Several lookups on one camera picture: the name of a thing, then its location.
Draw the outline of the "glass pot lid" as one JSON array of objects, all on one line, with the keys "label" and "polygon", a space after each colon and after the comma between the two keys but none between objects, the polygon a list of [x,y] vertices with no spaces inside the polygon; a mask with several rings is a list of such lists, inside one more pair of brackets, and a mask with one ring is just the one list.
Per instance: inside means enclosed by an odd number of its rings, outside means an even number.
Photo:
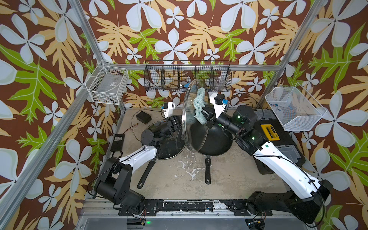
[{"label": "glass pot lid", "polygon": [[[157,121],[151,124],[150,126],[148,126],[145,130],[152,129],[155,126],[158,126],[163,122],[164,120]],[[173,132],[171,135],[166,137],[164,140],[159,141],[156,146],[153,146],[157,150],[155,158],[156,160],[167,160],[167,159],[173,158],[177,156],[179,153],[181,153],[185,146],[186,145],[185,145],[185,141],[183,138],[182,127],[181,127],[178,131]]]},{"label": "glass pot lid", "polygon": [[208,127],[202,115],[202,107],[209,104],[209,94],[202,80],[192,80],[186,91],[182,109],[182,132],[187,148],[199,151],[207,138]]}]

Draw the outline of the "green microfibre cloth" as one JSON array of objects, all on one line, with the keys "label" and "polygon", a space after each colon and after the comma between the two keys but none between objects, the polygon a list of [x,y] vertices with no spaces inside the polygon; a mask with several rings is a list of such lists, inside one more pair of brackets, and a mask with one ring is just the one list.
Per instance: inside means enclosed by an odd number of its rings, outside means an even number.
[{"label": "green microfibre cloth", "polygon": [[205,92],[206,91],[203,87],[199,88],[197,90],[197,95],[193,101],[196,119],[202,125],[205,125],[207,123],[205,116],[202,114],[203,107],[205,107]]}]

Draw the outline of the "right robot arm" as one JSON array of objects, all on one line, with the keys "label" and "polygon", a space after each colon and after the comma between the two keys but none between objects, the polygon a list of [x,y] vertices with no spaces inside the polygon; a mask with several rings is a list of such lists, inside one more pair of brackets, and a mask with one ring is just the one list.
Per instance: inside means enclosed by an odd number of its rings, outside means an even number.
[{"label": "right robot arm", "polygon": [[255,191],[247,199],[246,210],[258,215],[266,210],[293,214],[305,224],[313,224],[333,185],[308,174],[287,158],[263,132],[254,128],[258,116],[247,106],[239,106],[232,116],[225,113],[227,107],[223,94],[213,94],[205,104],[205,93],[197,91],[193,105],[196,119],[208,128],[214,125],[234,135],[238,146],[276,173],[290,187],[285,193]]}]

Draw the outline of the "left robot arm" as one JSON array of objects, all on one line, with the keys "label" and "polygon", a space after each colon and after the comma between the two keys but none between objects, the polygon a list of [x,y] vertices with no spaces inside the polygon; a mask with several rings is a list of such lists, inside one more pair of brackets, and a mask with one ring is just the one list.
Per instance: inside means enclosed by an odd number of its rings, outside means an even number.
[{"label": "left robot arm", "polygon": [[162,107],[164,120],[146,128],[141,134],[142,147],[125,157],[111,157],[96,179],[95,191],[115,205],[120,205],[127,214],[139,215],[145,210],[143,195],[130,189],[132,174],[148,164],[137,188],[141,189],[156,160],[167,160],[177,156],[185,147],[182,139],[182,122],[174,116],[175,104]]}]

